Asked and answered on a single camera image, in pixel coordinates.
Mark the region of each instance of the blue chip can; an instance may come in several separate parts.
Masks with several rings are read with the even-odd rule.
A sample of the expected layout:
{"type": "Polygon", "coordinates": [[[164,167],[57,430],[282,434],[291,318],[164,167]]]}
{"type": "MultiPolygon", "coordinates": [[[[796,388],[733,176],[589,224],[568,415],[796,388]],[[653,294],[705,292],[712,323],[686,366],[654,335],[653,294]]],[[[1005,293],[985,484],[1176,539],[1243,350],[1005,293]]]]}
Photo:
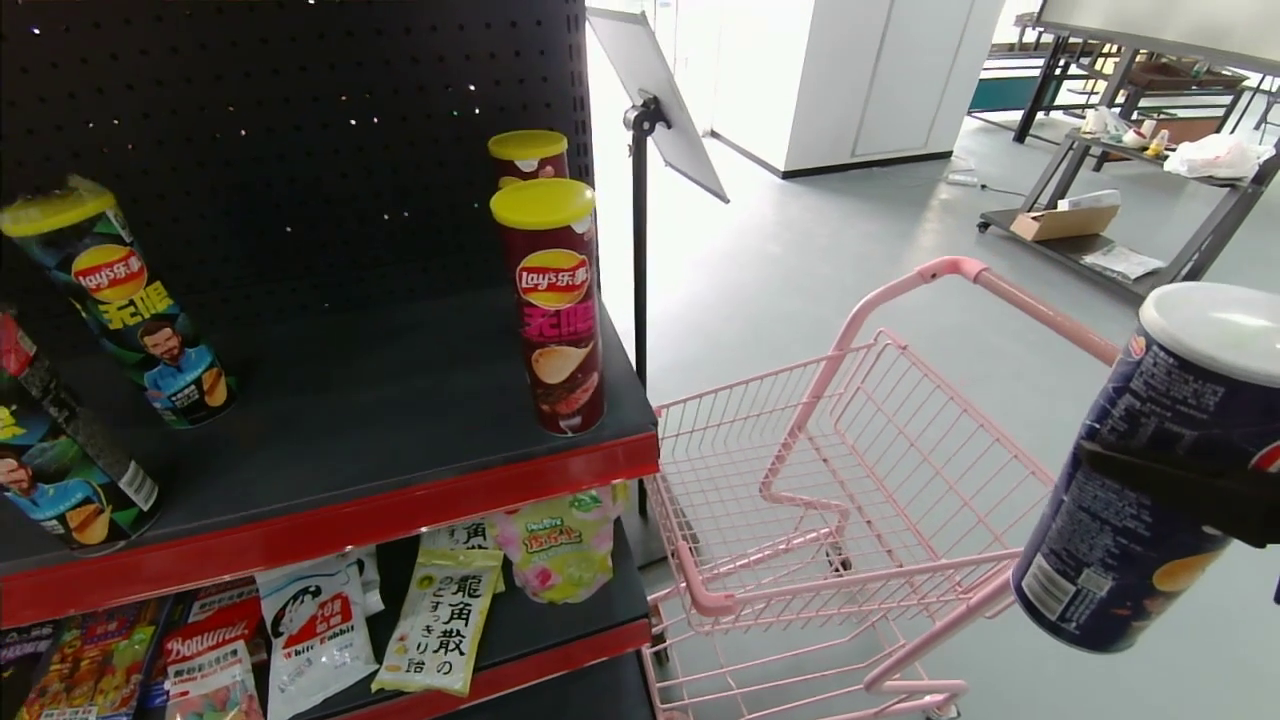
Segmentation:
{"type": "MultiPolygon", "coordinates": [[[[1147,297],[1138,322],[1078,442],[1280,473],[1280,296],[1175,283],[1147,297]]],[[[1014,569],[1014,596],[1066,644],[1120,652],[1230,542],[1073,451],[1014,569]]]]}

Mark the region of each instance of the store shelf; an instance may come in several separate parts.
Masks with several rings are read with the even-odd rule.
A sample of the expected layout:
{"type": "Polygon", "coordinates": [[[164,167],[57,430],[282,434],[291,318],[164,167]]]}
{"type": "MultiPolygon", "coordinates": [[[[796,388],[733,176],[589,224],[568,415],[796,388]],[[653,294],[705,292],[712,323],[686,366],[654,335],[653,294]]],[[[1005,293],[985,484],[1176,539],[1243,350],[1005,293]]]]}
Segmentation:
{"type": "Polygon", "coordinates": [[[1100,282],[1111,288],[1119,288],[1125,292],[1125,295],[1137,299],[1147,297],[1147,293],[1157,287],[1169,282],[1165,278],[1166,269],[1156,270],[1155,273],[1148,273],[1134,282],[1125,282],[1117,277],[1108,275],[1094,270],[1093,268],[1080,263],[1080,258],[1084,258],[1089,252],[1097,252],[1098,250],[1106,250],[1107,247],[1115,245],[1116,242],[1105,234],[1084,234],[1079,237],[1064,237],[1061,240],[1042,240],[1038,242],[1028,242],[1021,237],[1014,234],[1010,229],[1014,224],[1014,219],[1018,217],[1020,210],[991,210],[980,215],[983,223],[988,223],[993,228],[1000,228],[1004,231],[1009,240],[1027,246],[1042,255],[1047,255],[1068,266],[1075,272],[1100,282]]]}
{"type": "MultiPolygon", "coordinates": [[[[1084,145],[1105,150],[1106,152],[1110,152],[1112,155],[1119,155],[1129,160],[1137,160],[1139,163],[1155,165],[1156,168],[1160,168],[1161,172],[1165,170],[1164,158],[1151,158],[1142,150],[1134,150],[1133,147],[1125,147],[1124,145],[1117,145],[1115,142],[1106,142],[1105,140],[1097,137],[1085,137],[1080,135],[1079,131],[1073,129],[1071,132],[1066,133],[1066,141],[1083,142],[1084,145]]],[[[1248,179],[1233,181],[1233,179],[1220,179],[1220,178],[1188,178],[1185,176],[1178,176],[1178,177],[1212,187],[1239,187],[1242,184],[1248,183],[1248,179]]]]}
{"type": "Polygon", "coordinates": [[[77,559],[4,503],[0,625],[657,471],[657,420],[608,315],[608,410],[573,438],[535,424],[515,320],[511,292],[499,288],[215,333],[241,400],[191,430],[165,429],[108,357],[67,364],[91,407],[118,409],[108,420],[163,483],[164,509],[129,547],[77,559]]]}
{"type": "Polygon", "coordinates": [[[449,720],[653,720],[653,702],[635,653],[553,678],[468,707],[449,720]]]}
{"type": "MultiPolygon", "coordinates": [[[[379,548],[378,565],[384,578],[387,610],[369,619],[379,660],[396,629],[416,552],[415,538],[379,548]]],[[[369,683],[361,680],[302,714],[300,720],[429,720],[544,678],[639,650],[649,643],[649,606],[621,524],[616,525],[613,568],[613,580],[585,602],[541,605],[529,600],[516,587],[507,564],[503,569],[507,591],[495,596],[489,609],[471,696],[467,698],[444,693],[371,693],[369,683]]]]}

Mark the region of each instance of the pink shopping cart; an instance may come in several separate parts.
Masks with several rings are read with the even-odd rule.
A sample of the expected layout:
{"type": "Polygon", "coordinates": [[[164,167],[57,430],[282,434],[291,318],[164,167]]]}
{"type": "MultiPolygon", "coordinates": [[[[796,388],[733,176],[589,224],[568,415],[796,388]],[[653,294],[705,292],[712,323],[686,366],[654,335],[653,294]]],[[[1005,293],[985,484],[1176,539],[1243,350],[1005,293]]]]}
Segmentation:
{"type": "Polygon", "coordinates": [[[1053,479],[891,332],[855,343],[873,310],[943,275],[1115,360],[984,264],[942,258],[868,295],[826,355],[659,407],[650,498],[677,579],[650,597],[660,720],[957,712],[968,684],[919,660],[1012,603],[1016,543],[1053,479]],[[682,665],[694,643],[700,664],[682,665]]]}

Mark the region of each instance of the green chip can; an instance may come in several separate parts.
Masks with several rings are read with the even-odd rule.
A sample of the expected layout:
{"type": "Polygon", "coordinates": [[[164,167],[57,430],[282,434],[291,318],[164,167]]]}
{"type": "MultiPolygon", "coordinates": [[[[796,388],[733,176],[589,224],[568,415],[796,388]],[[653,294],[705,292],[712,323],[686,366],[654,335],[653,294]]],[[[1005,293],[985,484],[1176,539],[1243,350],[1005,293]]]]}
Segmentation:
{"type": "Polygon", "coordinates": [[[72,550],[97,555],[145,530],[155,482],[67,392],[0,309],[0,492],[72,550]]]}
{"type": "Polygon", "coordinates": [[[45,269],[170,427],[200,425],[236,402],[212,347],[147,265],[109,190],[72,176],[64,190],[0,211],[0,232],[45,269]]]}

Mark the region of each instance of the red shelf edge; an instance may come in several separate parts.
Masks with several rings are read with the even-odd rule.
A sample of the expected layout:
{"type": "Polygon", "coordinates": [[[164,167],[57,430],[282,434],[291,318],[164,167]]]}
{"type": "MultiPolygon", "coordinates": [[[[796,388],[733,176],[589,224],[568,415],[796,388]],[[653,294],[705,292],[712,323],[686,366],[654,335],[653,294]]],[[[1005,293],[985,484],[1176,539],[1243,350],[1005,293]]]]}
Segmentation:
{"type": "Polygon", "coordinates": [[[0,628],[201,587],[658,471],[655,433],[0,578],[0,628]]]}
{"type": "Polygon", "coordinates": [[[348,712],[342,720],[403,720],[415,717],[431,720],[468,705],[518,691],[554,675],[572,673],[593,662],[609,660],[634,652],[649,644],[648,620],[636,620],[612,630],[596,633],[580,641],[559,646],[538,655],[506,662],[479,673],[471,679],[468,697],[422,692],[381,702],[364,710],[348,712]]]}

